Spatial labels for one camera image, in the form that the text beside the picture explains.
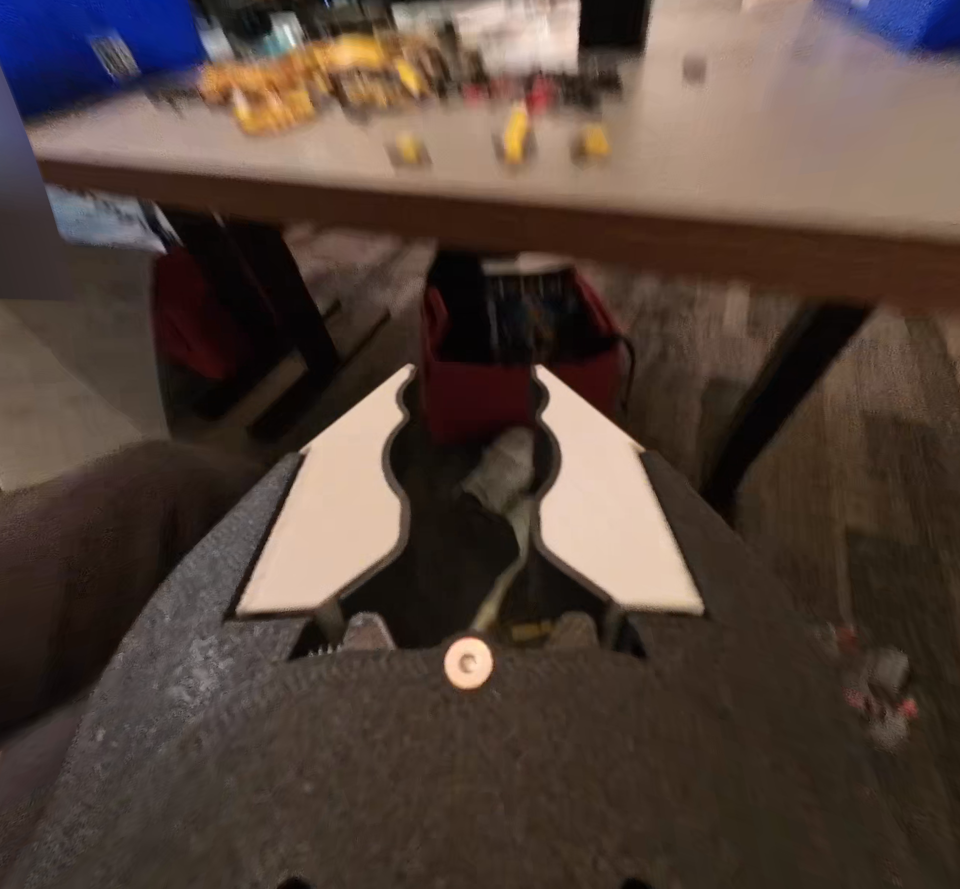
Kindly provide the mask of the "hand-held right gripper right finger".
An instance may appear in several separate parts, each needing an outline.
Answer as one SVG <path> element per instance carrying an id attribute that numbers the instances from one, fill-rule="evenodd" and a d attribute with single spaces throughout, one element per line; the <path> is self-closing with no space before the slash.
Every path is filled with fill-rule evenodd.
<path id="1" fill-rule="evenodd" d="M 536 504 L 544 557 L 620 614 L 702 619 L 706 606 L 644 466 L 644 448 L 543 365 L 536 420 L 554 466 Z"/>

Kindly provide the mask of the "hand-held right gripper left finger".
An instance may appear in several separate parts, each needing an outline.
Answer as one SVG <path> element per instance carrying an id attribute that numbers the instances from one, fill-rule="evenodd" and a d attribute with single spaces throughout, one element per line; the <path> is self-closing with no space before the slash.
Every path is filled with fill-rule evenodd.
<path id="1" fill-rule="evenodd" d="M 390 453 L 410 420 L 403 395 L 415 375 L 401 367 L 299 452 L 236 619 L 312 619 L 329 643 L 342 640 L 343 600 L 409 539 L 411 507 Z"/>

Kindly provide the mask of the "red storage box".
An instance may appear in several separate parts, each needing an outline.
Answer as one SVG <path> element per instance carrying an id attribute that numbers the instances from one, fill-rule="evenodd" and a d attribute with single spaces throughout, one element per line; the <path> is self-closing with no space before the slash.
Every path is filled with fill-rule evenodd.
<path id="1" fill-rule="evenodd" d="M 420 316 L 419 392 L 438 443 L 533 427 L 533 369 L 546 367 L 612 415 L 632 385 L 630 343 L 594 287 L 572 266 L 484 271 L 442 254 L 428 272 Z"/>

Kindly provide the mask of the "black table leg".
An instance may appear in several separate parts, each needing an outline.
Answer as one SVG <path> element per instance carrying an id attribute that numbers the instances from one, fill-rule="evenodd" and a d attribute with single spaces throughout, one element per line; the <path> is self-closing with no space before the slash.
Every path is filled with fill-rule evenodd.
<path id="1" fill-rule="evenodd" d="M 752 465 L 874 314 L 872 305 L 806 303 L 778 335 L 705 467 L 702 498 L 724 519 Z"/>
<path id="2" fill-rule="evenodd" d="M 162 205 L 167 221 L 213 291 L 231 324 L 249 344 L 240 368 L 201 401 L 219 418 L 289 355 L 303 375 L 253 423 L 256 439 L 282 434 L 330 384 L 342 360 L 322 314 L 275 225 L 222 220 Z"/>

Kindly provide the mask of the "person's dark clothing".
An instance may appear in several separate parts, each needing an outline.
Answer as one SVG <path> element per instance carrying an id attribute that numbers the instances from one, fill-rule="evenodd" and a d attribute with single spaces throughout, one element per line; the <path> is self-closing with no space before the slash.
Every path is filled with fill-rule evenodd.
<path id="1" fill-rule="evenodd" d="M 266 472 L 147 440 L 2 492 L 2 737 L 97 681 L 159 585 Z"/>

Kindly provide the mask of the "dark red bag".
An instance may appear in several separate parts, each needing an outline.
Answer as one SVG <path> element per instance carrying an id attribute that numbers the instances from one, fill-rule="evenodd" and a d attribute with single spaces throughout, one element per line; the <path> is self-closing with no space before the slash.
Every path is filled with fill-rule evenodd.
<path id="1" fill-rule="evenodd" d="M 295 350 L 249 267 L 229 247 L 169 247 L 153 267 L 151 305 L 161 356 L 211 382 L 238 379 Z"/>

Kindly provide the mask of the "small grey red object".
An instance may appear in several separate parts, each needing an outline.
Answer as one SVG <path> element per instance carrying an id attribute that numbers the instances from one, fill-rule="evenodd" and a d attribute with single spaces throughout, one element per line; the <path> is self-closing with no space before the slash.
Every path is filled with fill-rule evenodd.
<path id="1" fill-rule="evenodd" d="M 844 669 L 844 701 L 857 713 L 877 750 L 898 751 L 920 715 L 911 693 L 908 655 L 896 647 L 863 642 L 853 626 L 834 627 L 831 634 L 836 658 Z"/>

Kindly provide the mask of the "pile of black red pins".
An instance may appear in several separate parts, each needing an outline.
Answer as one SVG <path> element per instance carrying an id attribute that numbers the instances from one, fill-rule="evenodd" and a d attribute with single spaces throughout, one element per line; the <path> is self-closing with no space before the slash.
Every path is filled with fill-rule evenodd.
<path id="1" fill-rule="evenodd" d="M 481 63 L 447 83 L 447 97 L 470 105 L 522 105 L 531 114 L 567 108 L 598 113 L 609 100 L 623 96 L 623 79 L 615 66 L 591 62 L 574 69 L 535 68 L 492 74 Z"/>

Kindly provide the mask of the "pile of yellow grey bricks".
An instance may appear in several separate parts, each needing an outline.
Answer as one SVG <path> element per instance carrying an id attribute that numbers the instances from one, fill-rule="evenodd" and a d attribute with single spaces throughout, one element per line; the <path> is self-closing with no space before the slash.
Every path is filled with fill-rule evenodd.
<path id="1" fill-rule="evenodd" d="M 443 98 L 453 87 L 437 41 L 395 30 L 352 32 L 258 60 L 209 63 L 199 98 L 226 111 L 250 137 L 269 137 L 332 108 L 346 116 L 389 113 Z"/>

